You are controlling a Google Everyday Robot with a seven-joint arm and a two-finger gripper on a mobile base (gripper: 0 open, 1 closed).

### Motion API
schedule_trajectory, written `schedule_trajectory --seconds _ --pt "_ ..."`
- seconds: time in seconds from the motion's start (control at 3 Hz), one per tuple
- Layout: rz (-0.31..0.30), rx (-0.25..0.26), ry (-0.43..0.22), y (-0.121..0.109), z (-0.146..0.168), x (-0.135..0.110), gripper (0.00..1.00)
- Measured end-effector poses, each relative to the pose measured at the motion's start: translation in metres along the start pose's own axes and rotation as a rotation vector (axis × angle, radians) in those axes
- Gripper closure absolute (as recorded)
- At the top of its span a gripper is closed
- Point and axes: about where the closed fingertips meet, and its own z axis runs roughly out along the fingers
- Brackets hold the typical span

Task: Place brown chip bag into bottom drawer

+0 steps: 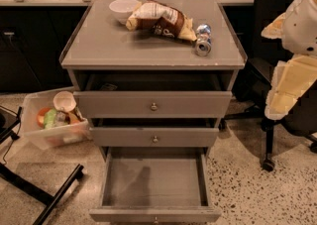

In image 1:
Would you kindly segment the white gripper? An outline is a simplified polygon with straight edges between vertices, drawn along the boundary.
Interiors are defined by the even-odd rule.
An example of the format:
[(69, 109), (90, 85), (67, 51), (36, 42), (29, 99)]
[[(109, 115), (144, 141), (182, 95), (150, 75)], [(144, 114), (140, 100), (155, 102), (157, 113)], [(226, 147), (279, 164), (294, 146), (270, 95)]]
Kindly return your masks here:
[(317, 0), (293, 0), (261, 36), (282, 37), (286, 50), (300, 54), (288, 62), (280, 61), (273, 72), (264, 114), (270, 120), (280, 120), (317, 80)]

